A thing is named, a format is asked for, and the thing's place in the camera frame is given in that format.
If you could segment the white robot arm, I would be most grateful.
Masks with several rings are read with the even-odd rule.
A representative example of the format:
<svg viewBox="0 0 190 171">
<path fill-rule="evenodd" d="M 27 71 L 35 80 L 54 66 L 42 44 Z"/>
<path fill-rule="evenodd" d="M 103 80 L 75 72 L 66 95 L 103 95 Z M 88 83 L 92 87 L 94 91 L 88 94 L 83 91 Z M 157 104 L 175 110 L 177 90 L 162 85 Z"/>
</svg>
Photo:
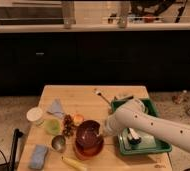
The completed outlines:
<svg viewBox="0 0 190 171">
<path fill-rule="evenodd" d="M 139 99 L 119 106 L 103 124 L 105 136 L 116 136 L 125 128 L 138 129 L 190 153 L 190 125 L 150 116 Z"/>
</svg>

